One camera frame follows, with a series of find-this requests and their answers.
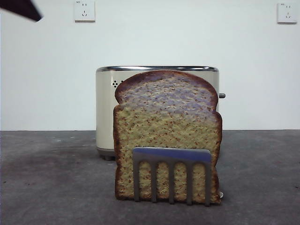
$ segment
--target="wall socket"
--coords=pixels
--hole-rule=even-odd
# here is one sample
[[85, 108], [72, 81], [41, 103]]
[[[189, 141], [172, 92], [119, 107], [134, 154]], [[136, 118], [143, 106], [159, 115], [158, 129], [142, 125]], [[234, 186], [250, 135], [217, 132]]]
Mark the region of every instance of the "wall socket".
[[277, 23], [297, 23], [295, 3], [277, 3]]
[[76, 1], [74, 20], [75, 22], [95, 22], [95, 1]]

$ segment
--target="white wall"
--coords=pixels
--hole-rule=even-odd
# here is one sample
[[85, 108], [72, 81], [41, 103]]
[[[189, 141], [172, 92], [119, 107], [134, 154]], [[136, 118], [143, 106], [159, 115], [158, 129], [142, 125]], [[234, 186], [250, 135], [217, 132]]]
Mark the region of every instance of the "white wall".
[[143, 64], [217, 67], [224, 129], [300, 129], [300, 27], [277, 1], [98, 0], [96, 23], [74, 1], [36, 0], [37, 23], [1, 10], [2, 130], [93, 130], [96, 69]]

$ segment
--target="dark object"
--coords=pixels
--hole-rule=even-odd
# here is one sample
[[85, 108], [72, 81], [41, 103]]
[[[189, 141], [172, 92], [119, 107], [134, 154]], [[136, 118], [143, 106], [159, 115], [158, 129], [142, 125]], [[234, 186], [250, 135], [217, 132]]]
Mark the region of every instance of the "dark object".
[[0, 0], [0, 8], [9, 10], [35, 21], [39, 21], [42, 18], [31, 0]]
[[211, 154], [204, 149], [177, 149], [177, 148], [154, 148], [136, 147], [133, 149], [133, 179], [135, 201], [139, 201], [139, 164], [146, 161], [151, 166], [151, 201], [157, 202], [156, 198], [156, 168], [159, 162], [166, 162], [169, 167], [169, 203], [174, 204], [174, 166], [177, 162], [183, 162], [187, 167], [187, 205], [192, 204], [193, 196], [193, 165], [202, 163], [205, 166], [205, 205], [210, 205], [211, 183]]

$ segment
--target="toast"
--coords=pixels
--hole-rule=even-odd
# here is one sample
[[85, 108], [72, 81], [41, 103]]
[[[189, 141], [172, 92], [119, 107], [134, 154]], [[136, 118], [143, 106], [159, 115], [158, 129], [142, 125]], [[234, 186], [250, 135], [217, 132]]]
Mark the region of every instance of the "toast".
[[[117, 170], [115, 196], [133, 199], [134, 147], [207, 149], [211, 153], [211, 203], [220, 203], [216, 163], [222, 140], [218, 95], [204, 79], [171, 70], [136, 74], [116, 89], [113, 138]], [[150, 165], [140, 163], [140, 199], [151, 199]], [[174, 199], [186, 200], [186, 167], [174, 169]], [[157, 198], [168, 199], [168, 166], [157, 166]], [[193, 202], [205, 202], [205, 169], [193, 168]]]

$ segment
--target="concrete floor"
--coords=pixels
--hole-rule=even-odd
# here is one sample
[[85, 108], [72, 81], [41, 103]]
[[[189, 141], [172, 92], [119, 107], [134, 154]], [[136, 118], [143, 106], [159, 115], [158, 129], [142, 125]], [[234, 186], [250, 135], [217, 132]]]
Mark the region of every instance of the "concrete floor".
[[300, 130], [224, 131], [221, 205], [118, 201], [94, 131], [1, 132], [1, 224], [300, 224]]

